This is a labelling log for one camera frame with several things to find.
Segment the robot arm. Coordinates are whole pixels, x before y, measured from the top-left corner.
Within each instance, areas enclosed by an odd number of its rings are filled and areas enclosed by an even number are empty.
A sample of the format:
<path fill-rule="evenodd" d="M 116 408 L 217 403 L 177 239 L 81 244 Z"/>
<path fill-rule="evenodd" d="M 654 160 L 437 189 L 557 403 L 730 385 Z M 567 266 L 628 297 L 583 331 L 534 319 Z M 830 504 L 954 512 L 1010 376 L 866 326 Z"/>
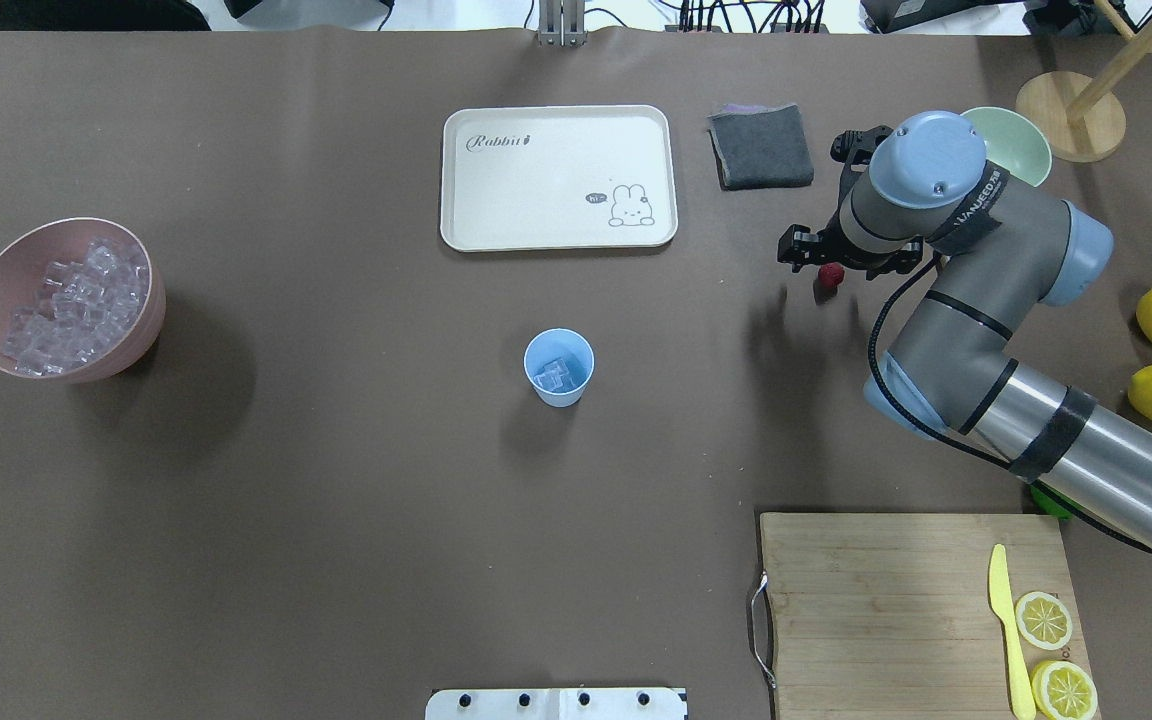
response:
<path fill-rule="evenodd" d="M 963 448 L 1102 532 L 1152 553 L 1152 433 L 1006 353 L 1033 306 L 1064 306 L 1111 259 L 1102 223 L 991 161 L 969 119 L 923 111 L 841 132 L 838 209 L 791 225 L 776 258 L 934 282 L 886 351 L 867 348 L 867 397 L 919 435 Z"/>

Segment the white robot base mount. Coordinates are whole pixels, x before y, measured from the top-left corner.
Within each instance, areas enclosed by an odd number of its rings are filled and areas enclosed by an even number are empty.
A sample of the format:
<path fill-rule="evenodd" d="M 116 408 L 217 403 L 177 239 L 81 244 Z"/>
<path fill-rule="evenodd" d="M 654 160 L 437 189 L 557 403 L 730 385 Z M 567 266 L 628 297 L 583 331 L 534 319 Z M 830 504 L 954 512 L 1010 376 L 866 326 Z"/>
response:
<path fill-rule="evenodd" d="M 425 719 L 689 719 L 684 689 L 568 687 L 444 689 Z"/>

